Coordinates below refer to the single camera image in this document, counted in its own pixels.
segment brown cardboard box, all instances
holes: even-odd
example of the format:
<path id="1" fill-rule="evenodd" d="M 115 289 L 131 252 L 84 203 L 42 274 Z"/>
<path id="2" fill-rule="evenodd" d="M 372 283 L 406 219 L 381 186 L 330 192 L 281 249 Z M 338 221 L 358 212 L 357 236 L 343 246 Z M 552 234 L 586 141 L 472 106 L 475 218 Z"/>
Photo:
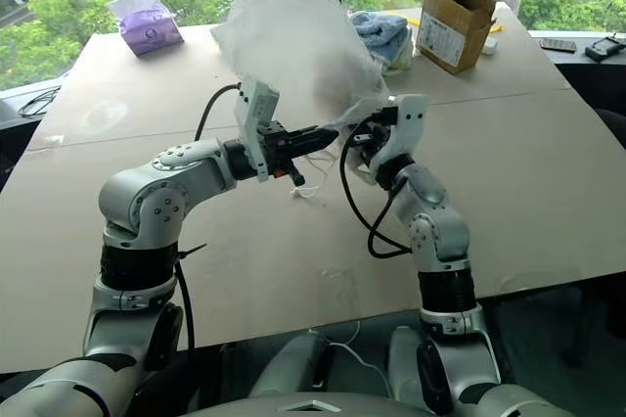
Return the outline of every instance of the brown cardboard box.
<path id="1" fill-rule="evenodd" d="M 424 0 L 417 47 L 456 74 L 473 67 L 492 25 L 494 0 Z"/>

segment purple tissue box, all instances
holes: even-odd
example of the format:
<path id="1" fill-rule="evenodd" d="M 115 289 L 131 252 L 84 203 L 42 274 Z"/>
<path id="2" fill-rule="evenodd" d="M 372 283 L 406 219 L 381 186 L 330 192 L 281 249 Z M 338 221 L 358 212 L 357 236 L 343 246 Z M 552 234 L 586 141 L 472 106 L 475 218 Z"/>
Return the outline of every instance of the purple tissue box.
<path id="1" fill-rule="evenodd" d="M 119 23 L 119 33 L 135 55 L 183 41 L 171 14 L 163 9 L 129 14 Z"/>

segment folded cloth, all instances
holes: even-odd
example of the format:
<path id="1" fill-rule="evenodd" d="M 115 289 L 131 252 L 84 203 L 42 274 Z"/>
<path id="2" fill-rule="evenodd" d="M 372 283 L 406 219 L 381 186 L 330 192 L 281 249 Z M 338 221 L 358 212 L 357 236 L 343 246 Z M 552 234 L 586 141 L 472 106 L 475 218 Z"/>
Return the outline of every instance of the folded cloth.
<path id="1" fill-rule="evenodd" d="M 370 55 L 381 62 L 383 71 L 394 65 L 406 50 L 407 40 L 411 40 L 404 18 L 365 11 L 350 18 Z"/>

